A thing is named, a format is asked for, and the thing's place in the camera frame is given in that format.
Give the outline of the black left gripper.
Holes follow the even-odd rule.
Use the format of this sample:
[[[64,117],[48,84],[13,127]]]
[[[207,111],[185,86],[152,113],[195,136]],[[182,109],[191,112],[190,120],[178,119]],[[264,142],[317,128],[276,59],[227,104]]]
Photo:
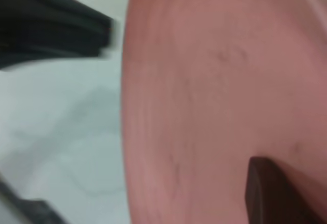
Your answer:
[[[55,42],[56,25],[19,10],[31,10],[35,0],[1,0],[1,69],[44,59],[64,58],[65,52]],[[86,28],[60,30],[60,45],[65,51],[85,57],[99,56],[101,49],[118,44],[117,22],[114,18],[78,0],[63,0],[65,11],[85,21]]]

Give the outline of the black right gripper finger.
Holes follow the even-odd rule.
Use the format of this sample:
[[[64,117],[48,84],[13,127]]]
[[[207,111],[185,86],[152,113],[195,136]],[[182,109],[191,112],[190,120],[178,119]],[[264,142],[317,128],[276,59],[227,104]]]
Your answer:
[[[245,189],[249,223],[326,223],[283,170],[265,157],[251,157]]]

